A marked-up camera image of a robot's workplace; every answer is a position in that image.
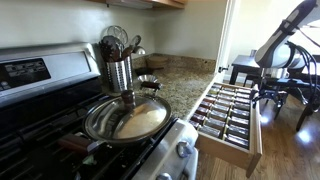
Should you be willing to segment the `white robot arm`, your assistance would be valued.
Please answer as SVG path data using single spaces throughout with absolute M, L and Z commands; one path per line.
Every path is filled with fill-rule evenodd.
M 307 50 L 288 39 L 304 25 L 319 19 L 320 0 L 303 0 L 258 49 L 255 55 L 256 63 L 261 68 L 298 69 L 315 62 Z

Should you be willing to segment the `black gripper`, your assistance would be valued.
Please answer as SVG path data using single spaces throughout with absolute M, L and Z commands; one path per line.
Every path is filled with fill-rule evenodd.
M 253 82 L 253 106 L 256 106 L 259 100 L 267 99 L 272 100 L 277 108 L 281 108 L 286 103 L 289 90 L 311 87 L 309 83 L 294 78 L 257 78 Z

